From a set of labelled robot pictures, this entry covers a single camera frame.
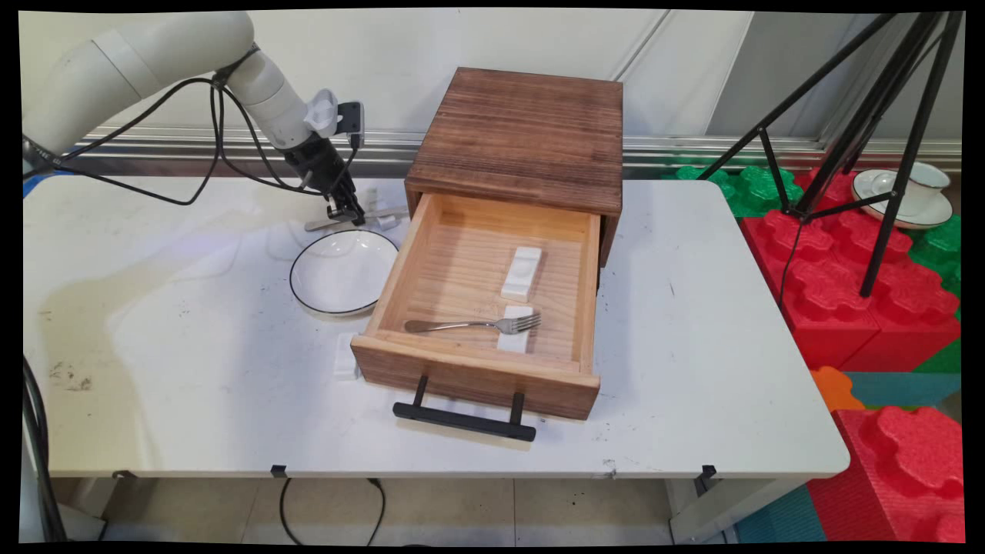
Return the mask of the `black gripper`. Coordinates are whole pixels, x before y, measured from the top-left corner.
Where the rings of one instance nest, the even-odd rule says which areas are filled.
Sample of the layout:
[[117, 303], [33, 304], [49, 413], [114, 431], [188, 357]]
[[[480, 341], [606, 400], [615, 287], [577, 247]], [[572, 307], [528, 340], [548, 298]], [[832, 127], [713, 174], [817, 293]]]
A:
[[[327, 138], [309, 136], [299, 145], [282, 151], [295, 173], [325, 199], [329, 224], [365, 225], [365, 210], [355, 193], [355, 183], [341, 155]], [[342, 201], [342, 207], [336, 202]]]

